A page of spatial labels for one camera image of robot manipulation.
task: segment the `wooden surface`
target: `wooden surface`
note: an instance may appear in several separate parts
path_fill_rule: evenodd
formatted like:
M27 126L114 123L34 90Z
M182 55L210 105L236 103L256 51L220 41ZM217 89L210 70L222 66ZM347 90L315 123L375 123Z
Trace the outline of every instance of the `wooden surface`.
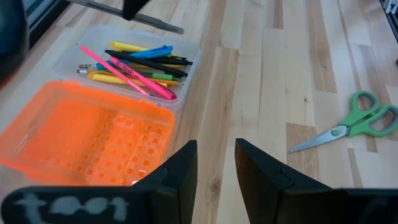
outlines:
M119 0L103 3L121 7ZM398 45L379 0L152 0L143 14L184 35L72 5L0 92L0 131L94 24L199 43L203 52L167 157L198 140L193 223L248 223L234 166L245 138L331 187L398 187L398 135L356 136L295 154L295 144L335 126L349 98L370 90L398 105ZM31 184L2 167L0 194Z

